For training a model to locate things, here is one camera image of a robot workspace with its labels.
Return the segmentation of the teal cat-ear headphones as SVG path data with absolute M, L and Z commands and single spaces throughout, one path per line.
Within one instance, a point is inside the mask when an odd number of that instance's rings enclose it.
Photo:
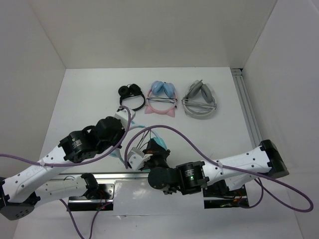
M 136 128 L 146 128 L 146 126 L 138 124 L 134 121 L 131 121 L 130 130 L 133 130 Z M 158 145 L 160 145 L 161 147 L 163 147 L 165 150 L 167 150 L 167 146 L 166 146 L 164 140 L 159 136 L 159 134 L 153 129 L 151 129 L 151 133 L 154 135 L 153 139 L 156 141 L 156 143 Z M 122 155 L 121 155 L 119 148 L 117 148 L 112 153 L 110 153 L 109 156 L 114 157 L 114 158 L 118 158 L 122 163 L 125 163 L 124 159 L 122 158 Z

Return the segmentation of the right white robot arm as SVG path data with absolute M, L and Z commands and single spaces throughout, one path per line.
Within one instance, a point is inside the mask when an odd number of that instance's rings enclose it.
M 208 187 L 220 195 L 229 195 L 260 175 L 277 179 L 289 174 L 276 146 L 269 139 L 243 154 L 212 162 L 189 162 L 175 168 L 168 166 L 168 155 L 169 151 L 159 146 L 155 155 L 145 163 L 150 170 L 149 185 L 166 195 L 177 191 L 183 195 L 195 194 Z

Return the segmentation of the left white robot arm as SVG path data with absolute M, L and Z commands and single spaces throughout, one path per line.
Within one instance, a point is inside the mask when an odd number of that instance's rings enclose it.
M 14 176 L 3 178 L 0 213 L 14 221 L 51 201 L 73 196 L 94 198 L 99 184 L 92 173 L 61 182 L 51 179 L 71 167 L 97 161 L 97 154 L 114 151 L 126 136 L 130 123 L 130 120 L 107 117 L 96 125 L 73 131 L 41 160 Z

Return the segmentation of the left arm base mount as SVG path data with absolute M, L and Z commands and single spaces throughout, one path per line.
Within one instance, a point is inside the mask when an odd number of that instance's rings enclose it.
M 114 209 L 115 180 L 97 179 L 99 189 L 94 196 L 69 197 L 67 205 L 72 212 L 112 211 Z

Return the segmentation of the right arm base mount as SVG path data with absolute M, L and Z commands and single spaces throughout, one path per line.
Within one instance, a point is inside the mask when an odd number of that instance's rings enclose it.
M 205 209 L 249 206 L 245 185 L 239 189 L 230 191 L 224 180 L 203 189 L 203 201 Z

